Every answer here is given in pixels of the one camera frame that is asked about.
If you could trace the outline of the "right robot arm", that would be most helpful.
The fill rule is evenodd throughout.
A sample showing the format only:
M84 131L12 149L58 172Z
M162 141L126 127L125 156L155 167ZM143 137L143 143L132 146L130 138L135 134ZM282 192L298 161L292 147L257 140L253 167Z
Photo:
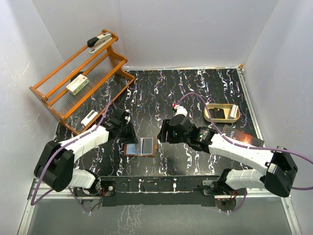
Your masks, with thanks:
M249 166L248 170L225 169L217 181L204 187L204 190L213 194L258 188L266 189L276 196L289 197L298 172L292 156L284 148L242 148L240 141L229 143L216 130L197 127L184 115L163 120L157 138L162 143L185 143L196 151L227 157Z

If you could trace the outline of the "brown leather card holder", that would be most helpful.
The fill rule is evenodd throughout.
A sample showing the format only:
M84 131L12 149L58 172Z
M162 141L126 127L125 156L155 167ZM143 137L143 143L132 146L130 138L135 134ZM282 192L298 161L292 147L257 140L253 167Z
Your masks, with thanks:
M138 138L139 143L138 144L126 144L124 147L124 156L137 156L137 157L154 157L156 150L158 150L158 144L156 138L154 139L154 147L153 147L153 153L152 155L143 155L141 154L141 145L142 145L142 139Z

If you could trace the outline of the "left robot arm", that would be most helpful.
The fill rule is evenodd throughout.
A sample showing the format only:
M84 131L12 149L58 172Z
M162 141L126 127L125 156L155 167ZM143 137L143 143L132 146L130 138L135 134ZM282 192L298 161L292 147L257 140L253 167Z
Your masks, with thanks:
M111 140L137 143L131 114L117 108L87 131L62 142L48 142L34 169L34 176L61 192L68 187L83 188L88 194L100 192L100 178L90 170L76 169L74 163L89 151Z

